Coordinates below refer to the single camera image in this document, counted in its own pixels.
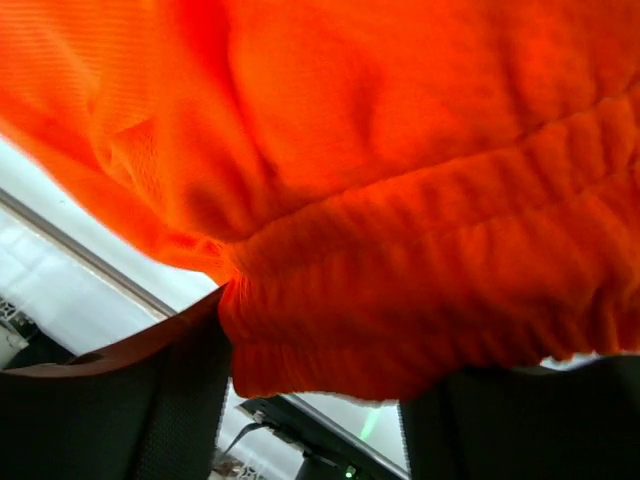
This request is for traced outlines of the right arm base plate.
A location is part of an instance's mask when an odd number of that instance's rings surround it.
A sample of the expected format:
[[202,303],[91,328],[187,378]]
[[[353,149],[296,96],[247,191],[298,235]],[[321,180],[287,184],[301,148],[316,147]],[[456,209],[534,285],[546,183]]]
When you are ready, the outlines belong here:
[[229,446],[217,450],[212,463],[218,468],[232,457],[234,447],[246,435],[266,430],[277,441],[298,451],[302,463],[298,479],[406,479],[408,474],[389,463],[352,434],[323,419],[314,409],[277,396],[245,400],[239,410],[250,418]]

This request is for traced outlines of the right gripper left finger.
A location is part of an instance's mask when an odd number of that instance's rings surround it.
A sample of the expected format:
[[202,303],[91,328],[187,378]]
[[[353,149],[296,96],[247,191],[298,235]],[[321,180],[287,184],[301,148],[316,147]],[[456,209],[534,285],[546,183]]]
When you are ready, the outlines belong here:
[[5,479],[205,479],[231,346],[214,292],[63,364],[1,374]]

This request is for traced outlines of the orange shorts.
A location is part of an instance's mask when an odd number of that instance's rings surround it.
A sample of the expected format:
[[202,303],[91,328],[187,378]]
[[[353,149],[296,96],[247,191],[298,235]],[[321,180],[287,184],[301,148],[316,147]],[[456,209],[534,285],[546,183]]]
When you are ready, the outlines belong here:
[[5,1],[1,132],[223,286],[242,396],[639,349],[635,1]]

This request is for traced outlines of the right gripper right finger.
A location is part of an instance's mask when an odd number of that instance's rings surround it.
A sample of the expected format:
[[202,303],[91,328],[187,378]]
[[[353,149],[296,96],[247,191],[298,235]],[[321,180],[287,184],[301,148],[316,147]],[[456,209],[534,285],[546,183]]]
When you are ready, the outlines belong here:
[[413,479],[636,479],[639,359],[465,370],[400,406]]

